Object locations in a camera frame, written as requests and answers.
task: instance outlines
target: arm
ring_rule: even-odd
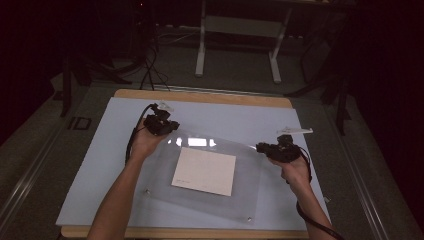
[[[88,239],[124,239],[143,162],[165,137],[154,136],[147,129],[136,134],[131,156],[100,204]]]
[[[302,211],[315,222],[333,229],[330,221],[319,204],[309,183],[309,170],[306,161],[299,157],[290,163],[281,163],[270,159],[274,165],[282,168],[281,177],[286,179],[290,188],[296,195]],[[334,239],[328,233],[306,222],[310,239]]]

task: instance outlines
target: white table leg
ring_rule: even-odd
[[[287,24],[290,20],[291,12],[292,12],[292,9],[289,8],[287,10],[287,14],[286,14],[286,18],[284,19],[284,23],[281,24],[281,28],[280,28],[280,31],[279,31],[278,36],[277,36],[275,48],[274,48],[273,51],[269,52],[269,62],[270,62],[270,65],[271,65],[272,78],[273,78],[274,82],[277,83],[277,84],[281,83],[280,70],[278,69],[278,63],[277,63],[277,56],[278,56],[278,52],[280,51],[281,43],[283,42],[283,39],[284,39],[284,34],[286,33]]]
[[[200,19],[200,46],[199,53],[197,54],[197,64],[196,64],[196,77],[203,76],[203,66],[205,64],[205,11],[206,11],[206,0],[202,1],[202,18]]]

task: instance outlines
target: black wire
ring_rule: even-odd
[[[153,66],[152,67],[153,70],[156,73],[156,76],[158,76],[158,78],[160,79],[160,83],[162,83],[163,85],[165,85],[165,87],[168,89],[168,91],[171,91],[171,89],[169,88],[168,84],[166,84],[166,82],[169,80],[169,77],[166,74],[159,72],[154,65],[152,65],[152,66]],[[165,76],[166,77],[166,80],[163,80],[162,77],[159,74],[162,74],[163,76]]]
[[[171,91],[171,89],[169,88],[169,86],[168,86],[168,84],[166,84],[166,82],[168,81],[168,76],[167,75],[165,75],[165,74],[163,74],[163,73],[160,73],[157,69],[156,69],[156,67],[154,66],[154,64],[155,64],[155,62],[156,62],[156,58],[157,58],[157,53],[156,53],[156,50],[155,49],[153,49],[151,46],[149,46],[149,49],[150,50],[152,50],[152,52],[153,52],[153,60],[152,61],[150,61],[149,59],[146,59],[146,66],[147,66],[147,72],[144,74],[144,76],[143,76],[143,80],[141,81],[141,84],[140,84],[140,90],[141,89],[143,89],[143,85],[144,85],[144,81],[146,80],[146,77],[147,76],[149,76],[149,80],[150,80],[150,84],[151,84],[151,86],[152,86],[152,90],[154,91],[155,89],[154,89],[154,83],[153,83],[153,81],[152,81],[152,76],[151,76],[151,70],[153,69],[154,70],[154,72],[156,73],[156,75],[158,76],[158,78],[160,79],[160,81],[161,81],[161,83],[163,84],[163,85],[165,85],[165,87],[168,89],[168,91]],[[160,74],[162,74],[162,75],[164,75],[165,77],[166,77],[166,81],[165,80],[163,80],[162,79],[162,77],[160,76]]]
[[[147,72],[144,74],[143,79],[141,80],[140,90],[142,90],[142,89],[143,89],[144,81],[146,80],[146,77],[147,77],[147,76],[149,76],[150,85],[151,85],[151,87],[152,87],[152,90],[154,91],[154,90],[155,90],[155,87],[153,86],[153,82],[152,82],[152,75],[150,74],[150,70],[152,69],[153,64],[154,64],[154,63],[155,63],[155,61],[156,61],[156,51],[155,51],[152,47],[149,47],[149,48],[150,48],[151,50],[153,50],[153,61],[151,62],[150,66],[149,66],[149,64],[148,64],[148,63],[147,63],[147,61],[146,61]]]
[[[307,166],[308,166],[308,172],[309,172],[309,182],[312,181],[312,174],[311,174],[311,159],[309,157],[308,152],[299,147],[302,151],[300,152],[300,154],[302,155],[303,159],[305,159]],[[320,223],[317,223],[316,221],[312,220],[310,217],[308,217],[303,211],[302,208],[299,205],[299,202],[296,203],[296,210],[297,213],[299,213],[299,215],[303,218],[303,220],[305,220],[305,222],[315,226],[318,229],[321,229],[322,231],[328,233],[330,236],[334,237],[337,240],[344,240],[344,238],[338,234],[336,231],[334,231],[333,229],[330,229]]]
[[[296,209],[297,209],[297,213],[299,213],[299,215],[303,218],[303,220],[305,220],[305,222],[308,222],[309,224],[313,225],[314,227],[321,229],[322,231],[328,233],[330,236],[332,236],[333,238],[335,238],[337,240],[344,240],[344,238],[340,234],[338,234],[336,231],[334,231],[333,229],[330,229],[326,226],[323,226],[323,225],[315,222],[311,218],[309,218],[302,211],[302,208],[300,207],[299,202],[296,203]]]
[[[131,148],[132,148],[132,144],[133,144],[133,142],[134,142],[134,138],[135,138],[135,135],[139,132],[139,131],[141,131],[141,130],[143,130],[145,127],[142,127],[142,128],[140,128],[140,129],[138,129],[138,126],[140,125],[140,123],[141,123],[141,121],[143,120],[143,118],[144,118],[144,114],[146,114],[146,112],[147,112],[147,110],[149,110],[149,108],[152,108],[154,105],[153,104],[149,104],[144,110],[143,110],[143,112],[141,113],[141,115],[140,115],[140,118],[138,119],[138,122],[137,122],[137,125],[135,125],[135,127],[134,127],[134,129],[133,129],[133,131],[132,131],[132,133],[131,133],[131,136],[130,136],[130,139],[128,140],[128,144],[127,144],[127,150],[126,150],[126,152],[125,152],[125,164],[127,164],[127,162],[128,162],[128,160],[130,159],[130,154],[131,154]]]

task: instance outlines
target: wooden table edge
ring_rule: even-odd
[[[248,96],[248,95],[222,94],[222,93],[169,92],[169,91],[119,89],[115,92],[114,97],[293,108],[290,100],[283,97],[280,98],[280,97]]]
[[[68,238],[87,237],[89,226],[62,226],[61,233]],[[244,230],[244,229],[190,229],[129,227],[126,238],[159,239],[308,239],[307,231],[297,230]]]

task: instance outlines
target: forearm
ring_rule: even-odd
[[[88,239],[124,238],[143,161],[128,161],[97,210]]]
[[[325,215],[324,211],[321,208],[321,205],[315,197],[312,188],[307,188],[302,190],[301,192],[297,192],[296,196],[300,208],[306,216],[327,228],[333,229],[330,221],[327,218],[327,215]],[[328,233],[309,224],[308,222],[306,222],[306,227],[308,229],[309,238],[311,240],[334,239]]]

